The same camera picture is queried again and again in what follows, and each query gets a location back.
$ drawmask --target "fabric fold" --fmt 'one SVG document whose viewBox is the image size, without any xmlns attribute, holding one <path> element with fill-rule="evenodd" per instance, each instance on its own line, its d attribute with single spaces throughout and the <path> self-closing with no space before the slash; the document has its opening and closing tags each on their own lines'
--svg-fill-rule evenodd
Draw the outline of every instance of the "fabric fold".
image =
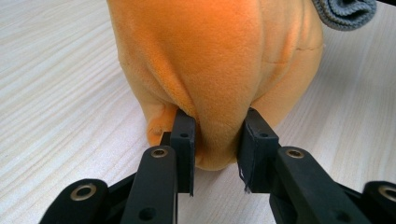
<svg viewBox="0 0 396 224">
<path fill-rule="evenodd" d="M 334 30 L 352 31 L 369 22 L 375 0 L 312 0 L 323 23 Z"/>
</svg>

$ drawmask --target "gray knitted fabric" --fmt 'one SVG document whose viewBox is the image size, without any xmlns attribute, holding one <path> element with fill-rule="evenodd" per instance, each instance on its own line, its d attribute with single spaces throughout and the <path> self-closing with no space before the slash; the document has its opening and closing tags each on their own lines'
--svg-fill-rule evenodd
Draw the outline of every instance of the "gray knitted fabric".
<svg viewBox="0 0 396 224">
<path fill-rule="evenodd" d="M 312 0 L 320 19 L 330 28 L 352 31 L 370 21 L 376 11 L 375 0 Z"/>
</svg>

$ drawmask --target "orange fabric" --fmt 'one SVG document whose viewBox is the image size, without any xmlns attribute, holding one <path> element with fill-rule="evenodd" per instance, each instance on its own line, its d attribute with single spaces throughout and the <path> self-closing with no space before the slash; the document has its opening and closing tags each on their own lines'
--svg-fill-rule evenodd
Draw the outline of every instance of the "orange fabric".
<svg viewBox="0 0 396 224">
<path fill-rule="evenodd" d="M 318 70 L 311 0 L 107 0 L 125 76 L 160 143 L 181 108 L 197 120 L 196 166 L 235 162 L 250 106 L 277 125 Z"/>
</svg>

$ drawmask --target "light wood surface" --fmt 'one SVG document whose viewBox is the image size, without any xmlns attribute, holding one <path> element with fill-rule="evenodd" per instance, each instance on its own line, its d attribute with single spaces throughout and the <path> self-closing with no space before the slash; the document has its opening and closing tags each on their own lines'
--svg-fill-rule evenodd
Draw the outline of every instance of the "light wood surface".
<svg viewBox="0 0 396 224">
<path fill-rule="evenodd" d="M 276 127 L 331 177 L 362 190 L 396 182 L 396 7 L 358 31 L 324 29 L 306 95 Z M 117 59 L 106 1 L 0 4 L 0 223 L 37 223 L 67 185 L 109 186 L 137 169 L 145 121 Z M 197 170 L 179 223 L 273 223 L 268 195 L 245 194 L 236 165 Z"/>
</svg>

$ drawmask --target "orange plush toy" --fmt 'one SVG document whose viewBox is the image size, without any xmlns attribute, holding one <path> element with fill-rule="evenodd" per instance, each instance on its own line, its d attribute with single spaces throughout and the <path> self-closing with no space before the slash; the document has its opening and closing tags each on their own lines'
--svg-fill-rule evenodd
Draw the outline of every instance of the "orange plush toy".
<svg viewBox="0 0 396 224">
<path fill-rule="evenodd" d="M 302 96 L 323 49 L 311 0 L 108 0 L 122 69 L 158 145 L 178 108 L 197 121 L 196 166 L 236 162 L 254 107 L 277 125 Z"/>
</svg>

